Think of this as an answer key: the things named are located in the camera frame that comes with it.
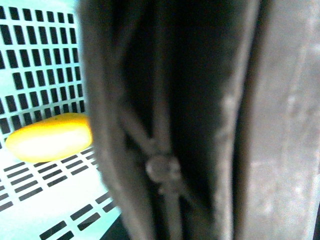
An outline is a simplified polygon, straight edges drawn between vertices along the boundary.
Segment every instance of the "yellow fruit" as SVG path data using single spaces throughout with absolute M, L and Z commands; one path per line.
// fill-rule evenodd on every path
M 64 113 L 20 128 L 5 145 L 22 161 L 42 163 L 69 157 L 91 143 L 88 118 L 80 113 Z

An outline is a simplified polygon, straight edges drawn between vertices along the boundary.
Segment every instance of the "white plastic crate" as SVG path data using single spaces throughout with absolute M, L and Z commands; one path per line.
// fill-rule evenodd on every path
M 8 135 L 23 126 L 86 112 L 75 4 L 0 2 L 0 239 L 96 240 L 120 214 L 92 147 L 36 164 L 5 147 Z

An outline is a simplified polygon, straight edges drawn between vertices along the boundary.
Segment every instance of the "lemon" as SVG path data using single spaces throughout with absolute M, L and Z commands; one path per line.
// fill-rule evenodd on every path
M 76 154 L 92 143 L 86 115 L 64 113 L 14 131 L 6 148 L 18 159 L 42 163 Z

